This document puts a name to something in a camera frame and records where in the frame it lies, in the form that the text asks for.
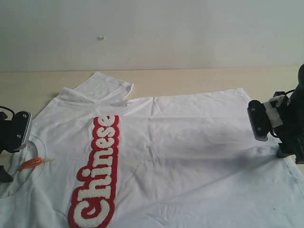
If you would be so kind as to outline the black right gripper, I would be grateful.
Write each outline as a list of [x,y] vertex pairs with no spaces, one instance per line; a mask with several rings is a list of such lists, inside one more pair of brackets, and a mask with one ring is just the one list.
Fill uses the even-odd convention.
[[278,158],[295,155],[295,163],[304,162],[304,96],[291,95],[279,132],[281,143],[276,153]]

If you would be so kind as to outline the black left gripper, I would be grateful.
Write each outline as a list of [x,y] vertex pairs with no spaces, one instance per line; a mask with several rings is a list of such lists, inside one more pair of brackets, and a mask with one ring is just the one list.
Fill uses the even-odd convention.
[[[4,112],[0,113],[0,149],[6,150],[10,153],[15,153],[19,151],[13,150],[13,117],[8,120],[7,115]],[[0,183],[12,182],[13,178],[9,175],[4,166],[0,166]]]

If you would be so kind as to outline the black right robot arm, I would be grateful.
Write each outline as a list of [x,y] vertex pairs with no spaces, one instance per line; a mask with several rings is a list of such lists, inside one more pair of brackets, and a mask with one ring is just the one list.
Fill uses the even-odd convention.
[[304,66],[298,70],[298,86],[286,102],[283,111],[282,157],[295,155],[295,163],[304,163]]

